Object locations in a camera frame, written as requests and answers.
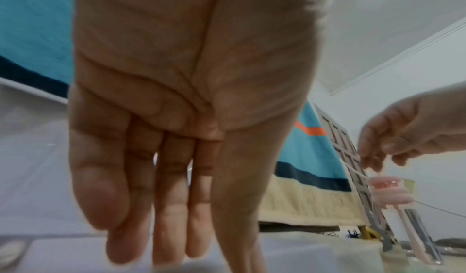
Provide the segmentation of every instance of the white ceiling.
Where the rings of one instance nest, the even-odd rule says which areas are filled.
[[[318,69],[334,91],[466,17],[466,0],[335,0]]]

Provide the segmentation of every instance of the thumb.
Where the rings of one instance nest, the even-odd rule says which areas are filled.
[[[427,119],[418,116],[411,123],[407,124],[389,140],[382,142],[382,151],[389,155],[413,150],[417,146],[432,139],[436,135],[435,127],[427,122]]]
[[[227,132],[214,166],[212,222],[233,273],[264,273],[258,242],[261,199],[299,111]]]

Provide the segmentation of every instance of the hand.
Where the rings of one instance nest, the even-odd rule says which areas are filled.
[[[312,82],[325,1],[75,0],[70,168],[111,261],[143,253],[154,206],[155,265],[202,256],[215,231],[234,273],[266,270],[258,205]]]
[[[398,101],[368,121],[361,165],[379,172],[386,155],[399,166],[424,154],[466,150],[466,82]]]

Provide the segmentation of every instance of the navy stripe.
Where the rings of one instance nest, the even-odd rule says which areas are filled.
[[[298,170],[287,162],[277,162],[275,175],[280,178],[294,179],[301,184],[316,186],[320,189],[351,191],[351,186],[347,179],[319,177],[309,172]]]
[[[0,77],[68,98],[69,85],[23,68],[0,55]]]

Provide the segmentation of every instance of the pink comb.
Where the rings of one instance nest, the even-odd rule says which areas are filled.
[[[400,178],[396,176],[381,176],[378,173],[377,175],[378,176],[369,178],[366,181],[370,187],[372,200],[383,209],[386,209],[387,205],[393,205],[403,222],[414,254],[423,263],[432,265],[433,263],[429,256],[427,256],[424,247],[418,241],[415,232],[406,220],[406,216],[398,206],[414,202],[414,197],[409,193]]]

